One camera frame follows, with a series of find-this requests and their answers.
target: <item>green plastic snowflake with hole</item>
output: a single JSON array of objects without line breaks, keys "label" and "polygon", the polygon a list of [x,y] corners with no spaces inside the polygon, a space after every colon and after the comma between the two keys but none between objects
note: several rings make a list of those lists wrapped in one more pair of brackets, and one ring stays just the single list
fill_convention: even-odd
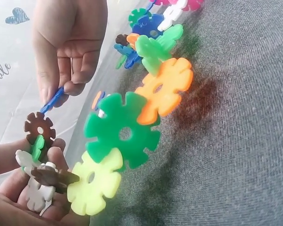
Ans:
[{"label": "green plastic snowflake with hole", "polygon": [[138,19],[145,15],[148,15],[149,17],[152,16],[152,14],[149,11],[147,12],[145,8],[134,9],[128,17],[130,27],[133,27]]},{"label": "green plastic snowflake with hole", "polygon": [[[129,167],[135,169],[148,160],[145,148],[154,151],[158,145],[160,132],[151,131],[151,127],[160,124],[160,118],[151,125],[140,125],[137,122],[147,99],[133,92],[125,95],[123,105],[119,93],[111,94],[99,102],[99,109],[105,115],[100,118],[91,113],[87,118],[84,133],[87,138],[96,137],[97,140],[86,144],[86,149],[91,158],[99,163],[114,147],[122,153],[123,160],[129,162]],[[130,128],[131,136],[121,139],[119,134],[122,129]]]}]

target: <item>pink plastic piece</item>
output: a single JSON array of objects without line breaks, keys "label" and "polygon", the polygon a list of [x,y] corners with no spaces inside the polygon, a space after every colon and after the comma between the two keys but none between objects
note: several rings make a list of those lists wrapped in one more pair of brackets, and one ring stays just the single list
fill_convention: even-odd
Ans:
[{"label": "pink plastic piece", "polygon": [[160,6],[160,5],[169,5],[169,4],[170,4],[169,0],[157,0],[155,2],[155,5],[158,5],[158,6]]},{"label": "pink plastic piece", "polygon": [[[204,0],[188,0],[188,5],[183,8],[183,11],[195,11],[197,9],[199,9],[202,5]],[[155,2],[155,5],[175,5],[178,2],[178,0],[157,0]]]}]

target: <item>toy chain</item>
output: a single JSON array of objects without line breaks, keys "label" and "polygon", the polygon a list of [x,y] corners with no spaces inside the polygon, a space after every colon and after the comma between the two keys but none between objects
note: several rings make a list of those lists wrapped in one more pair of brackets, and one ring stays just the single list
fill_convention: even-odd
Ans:
[{"label": "toy chain", "polygon": [[[117,69],[123,64],[129,69],[141,63],[149,73],[142,80],[143,86],[125,94],[125,104],[119,93],[98,92],[92,104],[94,111],[84,127],[84,135],[97,140],[86,144],[83,162],[77,162],[72,172],[56,169],[55,164],[46,162],[56,132],[45,113],[63,94],[63,88],[40,112],[27,116],[24,130],[28,132],[26,138],[31,151],[18,150],[16,160],[30,176],[27,206],[31,211],[41,212],[45,202],[51,201],[57,192],[67,193],[76,214],[95,215],[106,207],[103,196],[115,196],[121,173],[147,162],[149,156],[144,149],[155,151],[160,138],[160,132],[152,127],[159,125],[160,117],[169,115],[180,104],[178,92],[187,91],[193,80],[191,63],[185,58],[172,58],[170,54],[183,34],[183,26],[173,23],[183,11],[197,10],[202,3],[203,0],[150,0],[146,8],[131,12],[128,20],[132,33],[118,35],[114,45],[122,55]],[[162,15],[152,14],[154,4],[170,6]],[[131,130],[131,136],[125,140],[119,138],[123,128]]]}]

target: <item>yellow plastic snowflake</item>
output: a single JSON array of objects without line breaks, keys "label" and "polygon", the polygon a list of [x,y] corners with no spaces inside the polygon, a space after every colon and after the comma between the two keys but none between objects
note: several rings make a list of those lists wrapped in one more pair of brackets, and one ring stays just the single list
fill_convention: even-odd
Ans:
[{"label": "yellow plastic snowflake", "polygon": [[123,157],[117,148],[100,162],[95,163],[87,152],[82,155],[83,163],[77,162],[72,173],[80,181],[70,184],[67,198],[71,209],[78,215],[95,215],[106,207],[103,195],[113,198],[121,182],[121,175],[115,170],[123,166]]}]

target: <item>center hole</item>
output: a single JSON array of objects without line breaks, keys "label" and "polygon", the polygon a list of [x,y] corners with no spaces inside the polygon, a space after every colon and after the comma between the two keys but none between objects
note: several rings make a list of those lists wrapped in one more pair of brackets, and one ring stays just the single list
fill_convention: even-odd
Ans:
[{"label": "center hole", "polygon": [[92,183],[92,181],[94,180],[94,176],[95,176],[95,174],[94,174],[94,172],[92,172],[92,174],[90,174],[90,176],[88,178],[88,183],[89,184]]},{"label": "center hole", "polygon": [[129,127],[124,127],[119,132],[119,138],[121,140],[128,140],[131,137],[131,129]]},{"label": "center hole", "polygon": [[162,87],[162,84],[160,84],[159,86],[156,87],[156,89],[154,90],[154,93],[157,93],[158,91],[160,91]]},{"label": "center hole", "polygon": [[151,35],[152,37],[156,37],[156,36],[158,35],[158,33],[157,33],[157,31],[152,30],[152,31],[150,31],[150,35]]},{"label": "center hole", "polygon": [[43,132],[44,132],[43,129],[42,129],[42,127],[38,127],[37,130],[38,130],[38,133],[40,133],[40,134],[43,134]]}]

